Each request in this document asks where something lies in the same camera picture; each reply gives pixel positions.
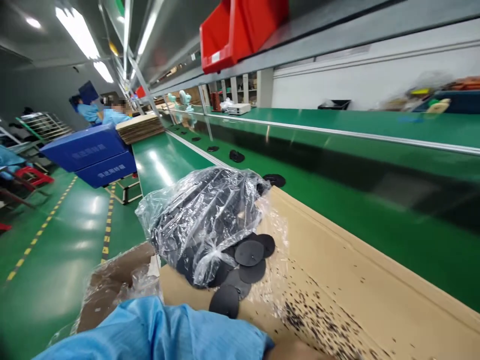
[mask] white device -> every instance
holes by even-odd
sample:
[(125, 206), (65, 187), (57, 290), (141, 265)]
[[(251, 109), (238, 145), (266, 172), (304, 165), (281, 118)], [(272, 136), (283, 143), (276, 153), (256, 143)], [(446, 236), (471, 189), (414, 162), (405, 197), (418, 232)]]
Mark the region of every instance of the white device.
[(251, 109), (252, 107), (250, 106), (250, 104), (244, 103), (233, 104), (227, 107), (228, 113), (232, 115), (242, 115), (248, 113)]

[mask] floor marking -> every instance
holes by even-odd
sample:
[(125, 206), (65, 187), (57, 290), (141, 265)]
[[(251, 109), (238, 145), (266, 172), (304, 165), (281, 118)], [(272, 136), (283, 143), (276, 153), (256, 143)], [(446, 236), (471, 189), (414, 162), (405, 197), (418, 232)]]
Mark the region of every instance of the floor marking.
[(112, 214), (114, 212), (114, 196), (112, 194), (110, 194), (110, 201), (108, 203), (108, 214), (106, 215), (106, 226), (105, 234), (103, 236), (103, 249), (101, 251), (100, 264), (103, 264), (109, 259), (110, 233), (112, 232)]
[[(73, 180), (71, 181), (70, 183), (70, 187), (72, 187), (72, 185), (75, 183), (75, 180), (77, 179), (77, 177), (75, 176), (73, 178)], [(27, 256), (30, 254), (30, 252), (32, 251), (32, 249), (34, 248), (34, 245), (37, 243), (37, 241), (39, 240), (39, 236), (42, 235), (44, 233), (44, 229), (47, 227), (47, 225), (49, 224), (50, 220), (52, 220), (52, 215), (55, 215), (55, 212), (56, 210), (59, 208), (60, 204), (62, 203), (62, 200), (65, 199), (65, 195), (67, 193), (65, 192), (62, 197), (60, 198), (60, 200), (56, 203), (55, 207), (53, 208), (53, 210), (50, 212), (50, 215), (46, 218), (45, 222), (41, 225), (41, 230), (38, 230), (36, 232), (36, 235), (35, 235), (35, 238), (31, 241), (30, 243), (30, 246), (27, 247), (25, 249), (25, 251), (23, 252), (23, 256), (21, 257), (20, 260), (18, 260), (16, 262), (16, 265), (15, 265), (15, 268), (10, 271), (10, 273), (8, 274), (7, 278), (6, 278), (6, 284), (8, 284), (10, 281), (12, 281), (12, 279), (15, 277), (15, 275), (19, 272), (19, 269), (20, 267), (24, 264), (25, 262), (25, 259), (27, 258)]]

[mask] white wall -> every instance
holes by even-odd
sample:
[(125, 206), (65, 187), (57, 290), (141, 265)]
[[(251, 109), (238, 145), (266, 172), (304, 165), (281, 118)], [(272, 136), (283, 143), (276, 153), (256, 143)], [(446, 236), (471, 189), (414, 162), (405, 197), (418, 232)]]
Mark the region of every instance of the white wall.
[(21, 115), (24, 107), (31, 107), (35, 111), (55, 113), (75, 130), (86, 128), (88, 123), (69, 103), (69, 98), (78, 94), (83, 84), (91, 81), (98, 94), (112, 91), (119, 95), (122, 93), (116, 84), (106, 82), (92, 64), (75, 67), (79, 73), (71, 66), (0, 72), (2, 121), (9, 123)]
[(480, 19), (279, 68), (272, 107), (316, 109), (323, 99), (352, 99), (349, 110), (368, 110), (413, 87), (429, 71), (452, 79), (480, 76)]

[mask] green conveyor belt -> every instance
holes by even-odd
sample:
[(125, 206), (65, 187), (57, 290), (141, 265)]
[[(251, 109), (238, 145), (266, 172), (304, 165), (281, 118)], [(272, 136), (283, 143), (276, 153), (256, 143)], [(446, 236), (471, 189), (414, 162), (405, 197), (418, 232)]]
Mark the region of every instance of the green conveyor belt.
[[(480, 191), (478, 184), (465, 181), (475, 179), (474, 172), (454, 164), (456, 156), (466, 156), (464, 165), (478, 166), (475, 157), (363, 139), (340, 151), (346, 143), (333, 136), (290, 131), (286, 138), (275, 126), (252, 128), (184, 113), (175, 117), (181, 124), (169, 128), (173, 133), (204, 151), (218, 146), (210, 154), (230, 166), (281, 174), (288, 194), (480, 311), (480, 231), (474, 213)], [(193, 142), (194, 137), (201, 139)], [(396, 146), (405, 148), (398, 151)], [(168, 134), (133, 149), (144, 195), (211, 165)], [(230, 150), (241, 152), (245, 160), (233, 162)]]

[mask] ceiling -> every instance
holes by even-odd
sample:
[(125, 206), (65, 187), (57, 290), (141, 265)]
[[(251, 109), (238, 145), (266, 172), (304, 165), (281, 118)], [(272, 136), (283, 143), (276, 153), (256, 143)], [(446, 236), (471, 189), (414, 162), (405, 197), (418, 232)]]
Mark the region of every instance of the ceiling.
[[(89, 61), (57, 19), (57, 2), (58, 0), (0, 0), (0, 72), (72, 66)], [(111, 51), (99, 10), (99, 0), (69, 2), (85, 18), (100, 57), (109, 58)], [(148, 3), (147, 0), (135, 2), (130, 32), (132, 50), (137, 47)], [(27, 17), (36, 19), (41, 28), (29, 25)], [(119, 52), (123, 52), (108, 17), (106, 21), (113, 43)]]

